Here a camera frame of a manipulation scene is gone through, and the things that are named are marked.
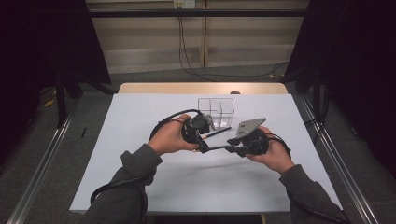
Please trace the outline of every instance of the transparent box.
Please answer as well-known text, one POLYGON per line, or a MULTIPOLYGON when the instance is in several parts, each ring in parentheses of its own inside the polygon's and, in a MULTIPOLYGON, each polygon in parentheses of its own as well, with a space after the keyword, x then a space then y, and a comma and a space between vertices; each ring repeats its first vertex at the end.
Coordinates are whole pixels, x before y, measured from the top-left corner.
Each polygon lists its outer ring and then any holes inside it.
POLYGON ((200 98, 198 109, 209 114, 216 130, 231 127, 233 121, 233 98, 200 98))

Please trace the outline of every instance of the person's left hand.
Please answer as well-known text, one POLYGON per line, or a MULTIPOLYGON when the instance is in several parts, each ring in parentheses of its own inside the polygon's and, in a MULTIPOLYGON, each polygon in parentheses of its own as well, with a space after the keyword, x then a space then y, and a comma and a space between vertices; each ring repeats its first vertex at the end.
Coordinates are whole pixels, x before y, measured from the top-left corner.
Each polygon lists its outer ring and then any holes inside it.
POLYGON ((148 145, 160 156, 163 153, 173 153, 182 149, 192 151, 198 148, 198 144, 188 143, 181 136, 183 122, 190 118, 189 115, 182 114, 178 118, 164 124, 151 138, 148 145))

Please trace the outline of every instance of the wall outlet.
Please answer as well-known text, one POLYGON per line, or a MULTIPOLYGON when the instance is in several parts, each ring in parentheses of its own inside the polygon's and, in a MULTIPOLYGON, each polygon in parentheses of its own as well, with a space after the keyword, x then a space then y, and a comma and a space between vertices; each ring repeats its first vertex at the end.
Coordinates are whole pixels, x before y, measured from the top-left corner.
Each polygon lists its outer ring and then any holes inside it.
POLYGON ((184 7, 186 9, 195 9, 195 0, 184 0, 184 7))
POLYGON ((184 8, 184 0, 174 0, 174 9, 184 8))

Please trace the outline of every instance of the black pen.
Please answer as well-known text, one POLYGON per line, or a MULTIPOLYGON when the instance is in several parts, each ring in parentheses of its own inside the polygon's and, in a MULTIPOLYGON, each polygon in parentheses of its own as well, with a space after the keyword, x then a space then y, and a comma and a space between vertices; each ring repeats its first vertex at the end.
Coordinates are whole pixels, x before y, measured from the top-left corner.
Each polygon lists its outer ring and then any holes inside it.
POLYGON ((220 131, 217 131, 217 132, 214 132, 214 133, 210 133, 210 134, 208 134, 208 135, 204 135, 204 136, 202 136, 202 139, 206 139, 206 138, 208 138, 208 137, 211 137, 211 136, 216 135, 216 134, 218 134, 218 133, 225 132, 225 131, 230 130, 230 129, 231 129, 231 127, 228 127, 228 128, 222 129, 222 130, 220 130, 220 131))

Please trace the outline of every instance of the hand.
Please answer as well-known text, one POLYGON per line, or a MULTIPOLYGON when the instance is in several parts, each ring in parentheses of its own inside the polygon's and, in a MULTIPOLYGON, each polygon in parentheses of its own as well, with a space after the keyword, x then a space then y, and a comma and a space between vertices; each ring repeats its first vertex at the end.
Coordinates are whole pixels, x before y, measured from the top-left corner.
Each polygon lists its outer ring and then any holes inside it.
MULTIPOLYGON (((267 133, 268 137, 273 137, 271 131, 265 127, 259 127, 264 133, 267 133)), ((277 142, 276 140, 269 141, 269 147, 265 154, 263 155, 252 155, 247 154, 246 157, 252 161, 260 162, 266 165, 273 171, 277 171, 283 175, 289 168, 294 166, 293 161, 289 157, 285 148, 277 142)))
POLYGON ((198 144, 188 143, 181 136, 183 122, 190 118, 189 115, 182 114, 177 119, 171 119, 155 133, 148 145, 160 156, 163 153, 173 153, 181 149, 194 150, 198 148, 198 144))

